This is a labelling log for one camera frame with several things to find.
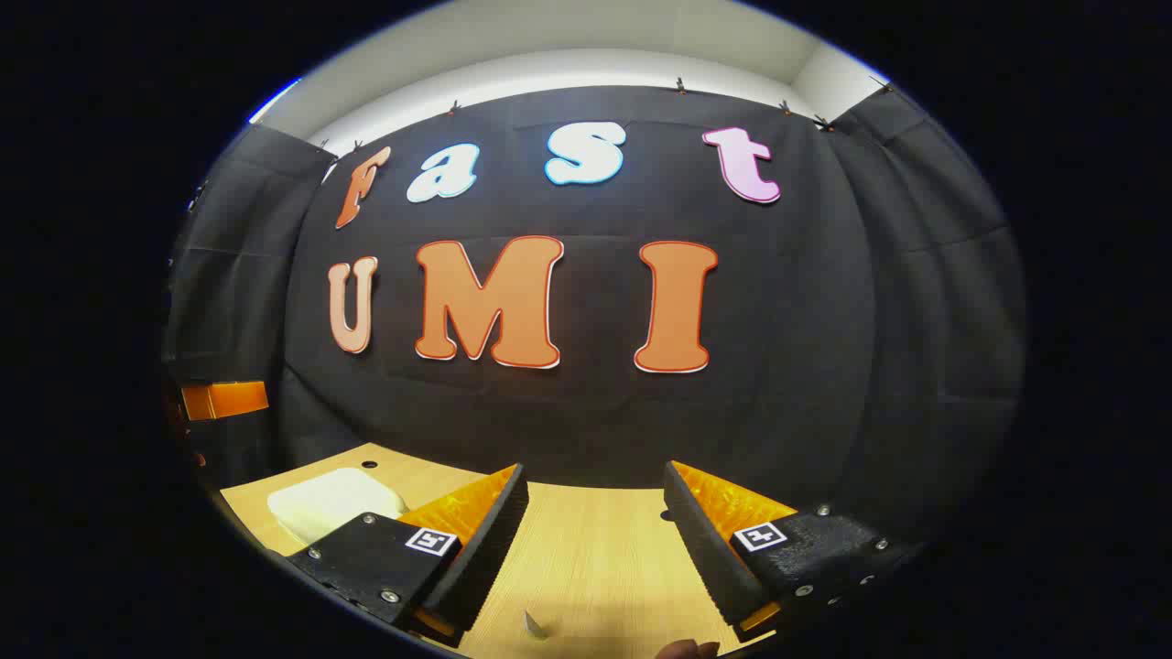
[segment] light wood surface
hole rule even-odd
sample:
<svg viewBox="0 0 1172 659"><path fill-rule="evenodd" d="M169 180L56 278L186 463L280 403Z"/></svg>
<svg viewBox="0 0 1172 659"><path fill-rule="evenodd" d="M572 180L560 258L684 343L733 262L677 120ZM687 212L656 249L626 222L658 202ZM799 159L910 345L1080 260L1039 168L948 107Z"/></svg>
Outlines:
<svg viewBox="0 0 1172 659"><path fill-rule="evenodd" d="M364 444L222 491L265 546L288 556L305 544L278 525L268 495L363 461L377 462L364 471L413 509L485 475ZM477 659L653 659L684 638L717 640L722 654L747 645L721 619L675 524L660 518L663 490L531 482L529 492L509 556L456 652ZM547 638L526 633L523 611Z"/></svg>

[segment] orange letter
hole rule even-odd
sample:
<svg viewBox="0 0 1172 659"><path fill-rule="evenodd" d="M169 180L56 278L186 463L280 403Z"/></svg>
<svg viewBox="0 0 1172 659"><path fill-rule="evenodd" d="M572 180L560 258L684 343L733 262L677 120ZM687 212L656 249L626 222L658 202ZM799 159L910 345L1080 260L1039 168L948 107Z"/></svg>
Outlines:
<svg viewBox="0 0 1172 659"><path fill-rule="evenodd" d="M326 277L329 279L329 328L334 332L338 347L348 353L357 354L370 342L370 278L379 270L379 259L362 257L354 264L354 276L357 278L357 327L353 330L346 322L346 280L350 276L350 266L345 263L331 266Z"/></svg>
<svg viewBox="0 0 1172 659"><path fill-rule="evenodd" d="M695 373L708 366L700 345L704 276L716 267L710 247L679 240L648 243L639 258L652 269L652 322L635 366L648 373Z"/></svg>
<svg viewBox="0 0 1172 659"><path fill-rule="evenodd" d="M359 201L370 193L370 184L374 183L374 175L379 168L387 164L390 157L390 147L383 147L377 154L370 156L367 162L354 168L350 172L350 189L346 191L346 201L342 203L342 213L338 216L338 225L341 229L359 216Z"/></svg>
<svg viewBox="0 0 1172 659"><path fill-rule="evenodd" d="M427 359L456 356L448 318L469 359L481 359L489 332L500 320L492 359L504 366L553 368L561 353L550 342L550 277L565 247L546 236L513 238L500 251L484 286L455 240L420 247L423 266L423 337L415 352Z"/></svg>

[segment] pink letter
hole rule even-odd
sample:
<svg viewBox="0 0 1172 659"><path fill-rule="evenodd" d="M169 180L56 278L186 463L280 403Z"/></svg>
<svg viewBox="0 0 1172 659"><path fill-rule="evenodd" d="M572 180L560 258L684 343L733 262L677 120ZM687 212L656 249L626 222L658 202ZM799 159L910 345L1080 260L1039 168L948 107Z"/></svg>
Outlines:
<svg viewBox="0 0 1172 659"><path fill-rule="evenodd" d="M772 181L762 181L757 174L757 161L769 159L769 147L749 141L743 128L722 128L703 135L704 144L716 147L721 157L724 183L738 196L750 202L768 204L776 202L782 191Z"/></svg>

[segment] black fabric backdrop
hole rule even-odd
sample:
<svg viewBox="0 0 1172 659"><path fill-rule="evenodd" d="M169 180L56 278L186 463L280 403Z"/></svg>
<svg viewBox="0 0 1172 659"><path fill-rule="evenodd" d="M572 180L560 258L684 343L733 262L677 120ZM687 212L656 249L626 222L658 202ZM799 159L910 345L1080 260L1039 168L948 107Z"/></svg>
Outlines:
<svg viewBox="0 0 1172 659"><path fill-rule="evenodd" d="M544 175L553 156L546 141L577 121L620 123L624 165L600 184L558 186ZM758 167L781 185L779 201L745 202L725 185L716 149L701 141L725 127L770 148L772 159ZM476 184L458 197L408 202L420 164L461 142L481 148ZM361 212L336 230L349 172L384 145L390 161ZM289 209L305 199L306 210L295 249L282 233L292 254L284 310L272 301L279 278L217 285L214 267L177 276L207 287L184 307L200 318L227 313L216 311L224 303L212 291L229 285L237 313L248 300L266 322L284 313L284 369L263 413L278 432L257 449L270 457L222 487L367 441L479 471L522 462L533 481L591 487L661 487L662 464L674 458L798 508L831 502L917 539L970 490L1008 427L1026 312L1006 219L965 155L899 93L877 93L833 133L715 95L525 94L363 144L312 201L309 179L325 167L320 152L305 157L306 175L287 192ZM213 172L205 196L216 186ZM220 220L255 222L248 212ZM206 206L199 217L217 220ZM523 235L566 247L550 294L561 364L510 368L471 361L462 348L449 362L417 356L416 250L459 240L483 281L504 244ZM701 327L711 361L695 374L643 373L632 361L650 311L639 247L661 239L697 242L720 257ZM369 347L353 355L331 337L326 271L363 256L380 264L374 327ZM352 279L350 318L353 290ZM172 314L172 333L184 318ZM267 327L252 328L258 346L273 337ZM267 349L231 376L204 375L248 379ZM243 460L230 454L223 458Z"/></svg>

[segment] white wall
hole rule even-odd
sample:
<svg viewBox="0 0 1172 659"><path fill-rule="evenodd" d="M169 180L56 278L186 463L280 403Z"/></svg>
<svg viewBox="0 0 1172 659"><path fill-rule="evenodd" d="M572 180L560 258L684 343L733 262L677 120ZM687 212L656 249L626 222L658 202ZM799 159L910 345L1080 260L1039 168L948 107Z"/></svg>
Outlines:
<svg viewBox="0 0 1172 659"><path fill-rule="evenodd" d="M813 116L815 110L802 94L762 75L667 53L580 48L502 57L408 84L334 121L308 142L320 144L328 138L325 149L343 155L353 150L355 140L370 142L443 114L455 100L466 107L516 94L570 87L674 87L676 76L683 77L687 89L724 94L775 108L784 98L795 114Z"/></svg>
<svg viewBox="0 0 1172 659"><path fill-rule="evenodd" d="M880 84L867 76L874 76L884 84L888 82L859 60L822 42L810 55L802 73L793 79L793 89L813 113L834 121L879 89Z"/></svg>

